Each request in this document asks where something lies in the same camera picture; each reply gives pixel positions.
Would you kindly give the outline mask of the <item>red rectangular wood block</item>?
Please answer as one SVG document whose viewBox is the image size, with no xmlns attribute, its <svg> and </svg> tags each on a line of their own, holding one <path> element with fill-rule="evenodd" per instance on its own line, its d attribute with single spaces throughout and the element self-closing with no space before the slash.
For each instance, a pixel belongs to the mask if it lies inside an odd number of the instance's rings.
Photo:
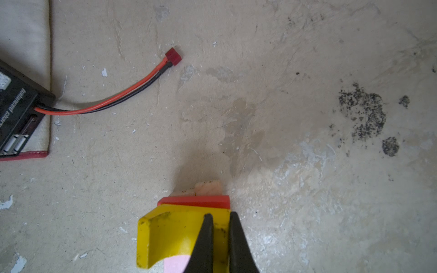
<svg viewBox="0 0 437 273">
<path fill-rule="evenodd" d="M 229 196 L 169 196 L 160 199 L 157 206 L 160 205 L 185 205 L 192 207 L 206 207 L 228 209 L 231 208 Z"/>
</svg>

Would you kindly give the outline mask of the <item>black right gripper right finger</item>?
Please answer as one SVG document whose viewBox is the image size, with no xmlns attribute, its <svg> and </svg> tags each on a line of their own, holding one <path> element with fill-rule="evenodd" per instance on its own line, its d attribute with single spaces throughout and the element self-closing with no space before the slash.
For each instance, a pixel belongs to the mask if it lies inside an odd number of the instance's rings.
<svg viewBox="0 0 437 273">
<path fill-rule="evenodd" d="M 229 272 L 259 273 L 250 252 L 239 215 L 236 212 L 230 214 L 228 241 Z"/>
</svg>

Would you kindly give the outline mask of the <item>pink wood block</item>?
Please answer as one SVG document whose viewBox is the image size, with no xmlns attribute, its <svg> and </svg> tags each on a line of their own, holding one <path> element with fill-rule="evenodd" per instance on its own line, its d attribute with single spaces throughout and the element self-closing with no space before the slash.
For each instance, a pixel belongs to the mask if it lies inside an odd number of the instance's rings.
<svg viewBox="0 0 437 273">
<path fill-rule="evenodd" d="M 190 255 L 176 255 L 165 258 L 164 273 L 183 273 L 190 258 Z"/>
</svg>

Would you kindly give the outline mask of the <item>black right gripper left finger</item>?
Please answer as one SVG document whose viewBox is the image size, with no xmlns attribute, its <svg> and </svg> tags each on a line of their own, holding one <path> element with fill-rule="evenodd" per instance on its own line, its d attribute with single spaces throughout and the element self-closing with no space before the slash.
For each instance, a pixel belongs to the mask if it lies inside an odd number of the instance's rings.
<svg viewBox="0 0 437 273">
<path fill-rule="evenodd" d="M 213 216 L 206 214 L 184 273 L 213 272 Z"/>
</svg>

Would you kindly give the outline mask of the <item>yellow cylinder wood block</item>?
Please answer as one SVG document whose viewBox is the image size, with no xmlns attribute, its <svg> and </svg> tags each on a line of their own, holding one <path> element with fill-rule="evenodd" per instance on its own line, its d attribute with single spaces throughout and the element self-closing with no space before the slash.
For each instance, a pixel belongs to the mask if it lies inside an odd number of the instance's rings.
<svg viewBox="0 0 437 273">
<path fill-rule="evenodd" d="M 139 268 L 193 252 L 204 216 L 213 217 L 213 271 L 227 273 L 229 250 L 229 209 L 163 204 L 139 219 L 137 258 Z"/>
</svg>

